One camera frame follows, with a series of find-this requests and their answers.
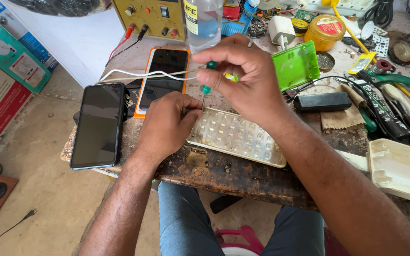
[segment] green plastic case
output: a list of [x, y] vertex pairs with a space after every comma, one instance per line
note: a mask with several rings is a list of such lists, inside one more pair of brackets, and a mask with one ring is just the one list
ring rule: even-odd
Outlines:
[[281, 91], [320, 77], [313, 41], [273, 54], [276, 76]]

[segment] orange phone case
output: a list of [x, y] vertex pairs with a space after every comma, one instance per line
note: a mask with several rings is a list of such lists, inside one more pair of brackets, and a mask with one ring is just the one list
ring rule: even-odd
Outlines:
[[[151, 60], [151, 54], [152, 54], [153, 50], [156, 50], [156, 49], [159, 49], [159, 48], [151, 48], [150, 51], [149, 51], [149, 57], [148, 57], [147, 65], [146, 65], [146, 67], [145, 67], [145, 73], [148, 72], [148, 63], [149, 63], [150, 60]], [[191, 56], [191, 51], [190, 51], [190, 50], [185, 50], [185, 51], [188, 52], [188, 62], [186, 63], [186, 70], [188, 70], [188, 69], [189, 69], [189, 58], [190, 58], [190, 56]], [[140, 86], [139, 98], [137, 99], [137, 103], [135, 104], [136, 108], [139, 107], [139, 101], [140, 101], [140, 99], [142, 98], [142, 93], [143, 93], [142, 87], [143, 87], [144, 84], [145, 84], [145, 79], [146, 79], [146, 78], [144, 78], [144, 80], [142, 81], [142, 86]], [[181, 89], [181, 93], [182, 93], [182, 94], [185, 94], [185, 90], [186, 90], [186, 81], [183, 81], [183, 88]], [[134, 111], [134, 116], [133, 116], [133, 118], [135, 118], [135, 119], [144, 119], [144, 118], [145, 118], [145, 115], [144, 115], [144, 114], [138, 114], [138, 113], [137, 113], [137, 110], [136, 110], [136, 111]]]

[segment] hand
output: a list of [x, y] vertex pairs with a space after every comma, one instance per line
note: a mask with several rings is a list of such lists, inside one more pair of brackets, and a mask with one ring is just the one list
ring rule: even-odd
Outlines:
[[[279, 90], [270, 55], [255, 44], [248, 48], [248, 43], [245, 36], [233, 34], [215, 47], [192, 55], [192, 60], [220, 62], [216, 71], [200, 70], [197, 80], [221, 93], [242, 117], [266, 130], [267, 125], [290, 109]], [[226, 79], [224, 72], [236, 73], [239, 81]]]
[[[189, 112], [181, 118], [181, 109]], [[178, 151], [202, 116], [202, 102], [177, 91], [151, 102], [134, 151], [159, 165]]]

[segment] concrete floor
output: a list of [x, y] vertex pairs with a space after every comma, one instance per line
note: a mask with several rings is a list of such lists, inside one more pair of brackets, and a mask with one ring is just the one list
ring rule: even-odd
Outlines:
[[[0, 255], [71, 255], [113, 182], [91, 170], [72, 171], [60, 152], [74, 126], [83, 89], [61, 66], [0, 144], [4, 175], [19, 179], [0, 210], [0, 234], [33, 208], [38, 212], [0, 237]], [[209, 204], [219, 195], [200, 190], [213, 227], [251, 226], [263, 244], [274, 228], [280, 206], [242, 199], [213, 214]], [[225, 237], [226, 242], [241, 240]], [[151, 191], [136, 255], [160, 255], [158, 195]]]

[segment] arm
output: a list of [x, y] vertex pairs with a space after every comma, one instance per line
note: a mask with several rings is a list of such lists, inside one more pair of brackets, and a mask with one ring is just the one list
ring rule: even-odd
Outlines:
[[[410, 255], [410, 223], [399, 209], [285, 103], [268, 54], [238, 35], [192, 56], [221, 61], [197, 79], [226, 97], [244, 118], [267, 131], [319, 207], [325, 222], [352, 255]], [[223, 77], [236, 72], [240, 81]], [[259, 113], [247, 102], [257, 102]]]
[[[202, 102], [171, 92], [151, 103], [137, 144], [83, 242], [80, 256], [134, 255], [151, 181], [158, 165], [176, 152], [202, 114]], [[190, 111], [181, 119], [181, 109]]]

